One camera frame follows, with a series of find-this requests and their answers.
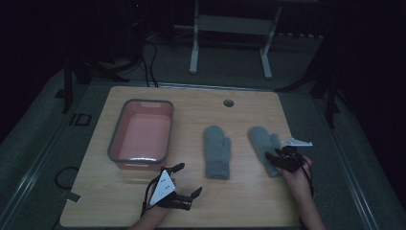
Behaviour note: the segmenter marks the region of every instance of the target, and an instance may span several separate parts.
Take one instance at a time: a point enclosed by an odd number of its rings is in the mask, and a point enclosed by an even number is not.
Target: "glove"
[[[277,168],[265,157],[266,152],[277,155],[275,149],[281,148],[281,141],[278,134],[273,133],[269,135],[268,131],[262,126],[254,126],[248,130],[248,137],[260,162],[268,172],[269,177],[281,176]]]
[[[206,177],[209,179],[230,178],[231,141],[224,137],[219,126],[209,126],[203,132],[206,158]]]

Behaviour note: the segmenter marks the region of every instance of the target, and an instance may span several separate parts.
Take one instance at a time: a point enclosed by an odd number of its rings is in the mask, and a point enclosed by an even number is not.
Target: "hand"
[[[146,210],[143,216],[129,230],[153,230],[161,224],[171,209],[154,206]]]
[[[304,163],[304,169],[307,172],[308,176],[311,177],[309,165],[312,164],[312,161],[306,156],[304,156],[304,159],[308,163],[308,165]],[[305,172],[302,169],[297,169],[294,173],[288,172],[280,168],[278,168],[278,171],[286,180],[290,192],[298,202],[312,198],[310,192],[310,185],[305,176]]]

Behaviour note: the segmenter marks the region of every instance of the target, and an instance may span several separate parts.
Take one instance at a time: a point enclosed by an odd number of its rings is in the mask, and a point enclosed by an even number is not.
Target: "black cable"
[[[135,67],[133,67],[133,68],[131,68],[131,69],[129,69],[128,71],[126,71],[126,72],[124,72],[124,73],[121,73],[121,75],[122,75],[122,76],[127,75],[127,74],[133,72],[134,70],[136,70],[139,66],[140,66],[140,64],[137,65],[137,66],[135,66]]]
[[[145,212],[146,210],[149,210],[149,209],[151,209],[151,208],[153,208],[153,207],[155,206],[155,204],[154,204],[153,206],[147,208],[148,193],[149,193],[150,187],[151,187],[153,184],[155,184],[155,183],[159,180],[160,175],[158,175],[157,177],[155,177],[154,179],[152,179],[151,182],[149,182],[149,184],[148,184],[148,186],[147,186],[146,194],[145,194],[145,196],[144,196],[143,210],[141,211],[141,216],[144,214],[144,212]]]
[[[138,63],[139,63],[139,60],[135,57],[132,57],[129,59],[129,63],[123,64],[121,66],[115,66],[115,67],[108,68],[108,69],[115,73],[120,73],[124,70],[127,70],[127,69],[137,65]]]
[[[114,81],[124,81],[124,82],[129,82],[127,79],[123,79],[122,77],[116,75],[114,71],[111,69],[105,68],[103,65],[101,65],[98,61],[95,61],[93,59],[88,58],[85,63],[87,64],[88,67],[99,71],[102,74],[105,74],[107,77],[111,78]]]
[[[59,222],[60,222],[60,216],[59,216],[59,218],[57,218],[57,220],[56,220],[56,221],[54,222],[54,224],[52,225],[51,230],[56,229],[56,226],[59,224]]]
[[[77,168],[77,167],[65,167],[65,168],[63,168],[62,170],[60,170],[59,172],[57,172],[57,174],[55,175],[55,177],[54,177],[54,183],[59,187],[59,188],[61,188],[61,189],[65,189],[65,190],[70,190],[70,189],[72,189],[72,186],[70,186],[70,187],[68,187],[68,186],[63,186],[63,185],[61,185],[60,183],[59,183],[59,181],[58,181],[58,178],[59,178],[59,176],[63,173],[63,172],[65,172],[65,171],[67,171],[67,170],[75,170],[75,171],[79,171],[79,169]]]
[[[146,60],[144,59],[144,56],[141,56],[141,61],[143,62],[144,66],[146,67],[146,83],[147,83],[147,87],[149,87],[149,81],[148,81],[148,72],[147,72],[147,64],[146,64]]]
[[[313,188],[313,173],[311,172],[311,167],[310,164],[308,164],[308,162],[302,158],[306,164],[308,165],[308,169],[310,170],[310,176],[308,175],[307,171],[305,170],[304,166],[303,166],[303,162],[300,162],[299,159],[296,157],[295,154],[291,154],[293,156],[293,158],[296,160],[296,162],[301,166],[302,171],[304,172],[304,175],[307,179],[308,185],[310,187],[310,192],[311,192],[311,196],[313,196],[314,193],[314,188]]]
[[[153,72],[152,72],[152,65],[153,65],[153,62],[154,62],[154,60],[155,60],[155,58],[156,58],[156,55],[158,54],[158,49],[156,48],[156,46],[155,46],[154,44],[152,44],[152,43],[149,42],[149,41],[146,41],[146,44],[152,46],[152,47],[154,48],[154,50],[155,50],[155,53],[154,53],[154,55],[153,55],[153,57],[152,57],[151,64],[149,65],[149,73],[150,73],[150,75],[151,75],[151,78],[152,78],[152,81],[153,81],[155,87],[158,88],[158,87],[159,87],[158,82],[157,82],[156,79],[154,78]]]

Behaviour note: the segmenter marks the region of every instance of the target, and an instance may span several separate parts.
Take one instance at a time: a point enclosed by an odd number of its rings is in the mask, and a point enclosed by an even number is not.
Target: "gray floor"
[[[226,44],[219,47],[210,39],[203,40],[197,74],[190,75],[192,48],[188,34],[180,34],[174,43],[163,42],[158,36],[149,41],[158,50],[153,71],[161,87],[205,85],[272,91],[303,76],[321,39],[276,37],[269,54],[272,80],[263,77],[255,43],[249,48]],[[153,47],[147,45],[148,63],[153,54]],[[122,73],[131,82],[121,85],[145,85],[144,73],[142,67]],[[90,85],[75,84],[73,107],[70,113],[62,115],[63,101],[54,98],[63,86],[60,72],[44,87],[2,143],[0,201],[3,200],[3,207],[8,210],[10,206],[6,202],[12,198],[27,169],[39,159],[36,157],[47,156],[41,158],[42,171],[30,187],[31,192],[26,193],[25,202],[13,212],[11,229],[52,229],[53,226],[64,229],[57,224],[65,203],[58,197],[63,189],[56,186],[54,177],[65,167],[79,167],[113,85],[117,83],[101,78]],[[406,229],[405,212],[353,114],[337,100],[341,113],[334,115],[336,128],[330,129],[323,117],[326,101],[312,100],[308,95],[311,86],[309,83],[290,93],[281,93],[280,97],[292,135],[314,144],[312,148],[301,149],[301,153],[314,161],[315,200],[327,229]],[[71,124],[74,114],[91,115],[90,125]],[[75,174],[69,176],[67,184],[72,183]]]

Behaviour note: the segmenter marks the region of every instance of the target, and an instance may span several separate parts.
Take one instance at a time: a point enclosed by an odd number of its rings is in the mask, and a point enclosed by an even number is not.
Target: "plastic bin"
[[[160,170],[166,165],[173,104],[169,101],[129,100],[108,148],[120,169]]]

